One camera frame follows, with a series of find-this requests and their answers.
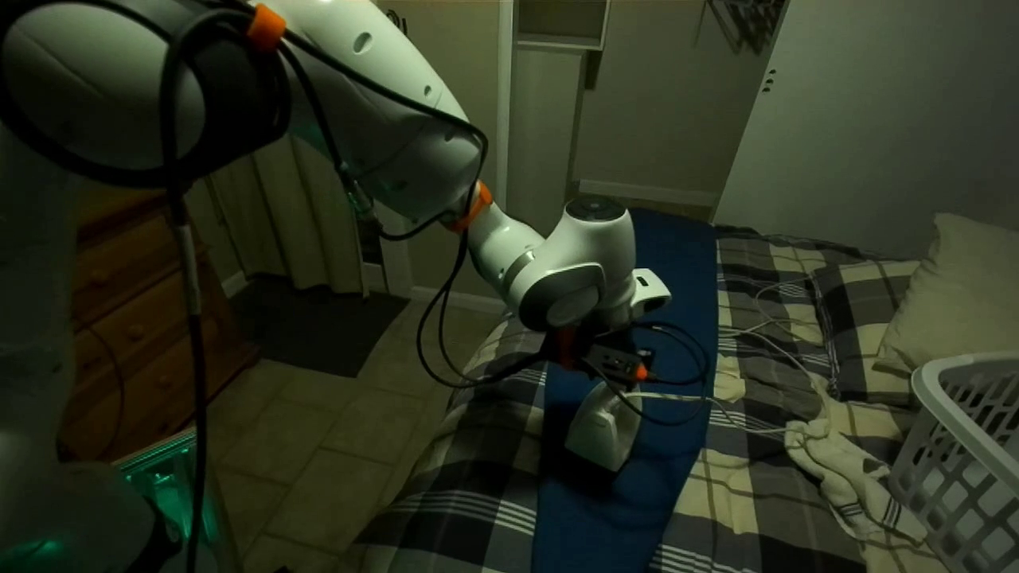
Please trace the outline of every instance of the tiled floor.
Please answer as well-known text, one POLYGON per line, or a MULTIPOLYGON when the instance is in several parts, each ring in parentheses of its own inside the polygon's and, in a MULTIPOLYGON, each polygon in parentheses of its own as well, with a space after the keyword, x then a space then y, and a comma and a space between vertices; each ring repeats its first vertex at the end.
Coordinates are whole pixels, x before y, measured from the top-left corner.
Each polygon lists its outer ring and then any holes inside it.
MULTIPOLYGON (((248 573, 356 568, 350 540, 398 494, 449 396, 417 367, 420 308, 394 317, 356 377, 261 360, 214 402, 210 459, 248 573)), ((469 360, 497 317, 449 308, 449 353, 469 360)))

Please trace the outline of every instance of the checkered bedspread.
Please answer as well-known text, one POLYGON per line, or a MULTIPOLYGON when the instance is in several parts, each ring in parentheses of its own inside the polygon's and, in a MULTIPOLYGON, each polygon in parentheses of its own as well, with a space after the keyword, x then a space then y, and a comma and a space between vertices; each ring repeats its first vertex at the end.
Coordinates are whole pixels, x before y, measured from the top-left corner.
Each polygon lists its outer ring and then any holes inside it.
MULTIPOLYGON (((928 547, 846 538, 817 485, 782 453, 782 423, 817 415, 880 459, 892 459, 908 429, 903 410, 825 392, 830 364, 807 281, 856 257, 720 229, 720 404, 649 568, 944 568, 928 547)), ((510 322, 473 367, 538 346, 538 333, 510 322)), ((401 497, 360 536, 367 568, 533 568, 542 383, 544 368, 524 368, 452 396, 401 497)))

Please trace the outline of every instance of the bed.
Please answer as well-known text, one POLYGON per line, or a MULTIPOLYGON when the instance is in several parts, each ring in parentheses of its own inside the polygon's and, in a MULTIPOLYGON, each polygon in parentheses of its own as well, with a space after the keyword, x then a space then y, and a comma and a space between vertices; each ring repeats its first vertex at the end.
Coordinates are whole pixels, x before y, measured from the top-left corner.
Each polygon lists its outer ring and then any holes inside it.
MULTIPOLYGON (((635 216, 643 257, 659 260, 645 252, 657 238, 641 236, 649 212, 635 216)), ((653 229, 688 231, 682 227, 691 221, 657 219, 653 229)), ((817 473, 801 472, 786 441, 789 420, 825 420, 869 459, 895 459, 913 404, 883 377, 861 383, 853 364, 874 360, 874 328, 892 317, 913 263, 753 229, 709 236, 715 356, 705 392, 714 402, 691 415, 700 441, 665 506, 657 547, 626 568, 944 568, 922 540, 853 538, 844 522, 853 509, 833 511, 817 473), (876 270, 867 273, 869 284, 856 284, 864 297, 853 301, 853 281, 867 263, 876 270)), ((472 367, 538 346, 542 333, 505 317, 472 367)), ((564 568, 549 566, 542 550, 556 547, 555 536, 584 538, 587 524, 542 529, 549 375, 550 367, 533 367, 501 386, 452 395, 411 480, 360 536, 362 568, 564 568)))

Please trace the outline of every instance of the white cloth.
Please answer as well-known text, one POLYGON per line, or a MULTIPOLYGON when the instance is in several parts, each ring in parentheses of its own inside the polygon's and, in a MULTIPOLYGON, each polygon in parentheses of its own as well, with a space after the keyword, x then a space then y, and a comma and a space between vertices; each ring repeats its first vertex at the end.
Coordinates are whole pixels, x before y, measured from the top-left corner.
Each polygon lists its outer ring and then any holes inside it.
POLYGON ((823 480, 823 494, 849 538, 874 544, 886 544, 889 536, 916 544, 928 538, 928 524, 883 485, 889 463, 856 448, 828 420, 786 423, 786 453, 823 480))

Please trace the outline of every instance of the white laundry basket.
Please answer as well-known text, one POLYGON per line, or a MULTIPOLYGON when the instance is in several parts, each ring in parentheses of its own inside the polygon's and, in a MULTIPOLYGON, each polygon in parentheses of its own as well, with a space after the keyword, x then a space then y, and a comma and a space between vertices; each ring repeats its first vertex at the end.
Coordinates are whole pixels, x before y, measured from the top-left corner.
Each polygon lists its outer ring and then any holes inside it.
POLYGON ((934 360, 892 489, 931 524, 948 568, 1019 573, 1019 353, 934 360))

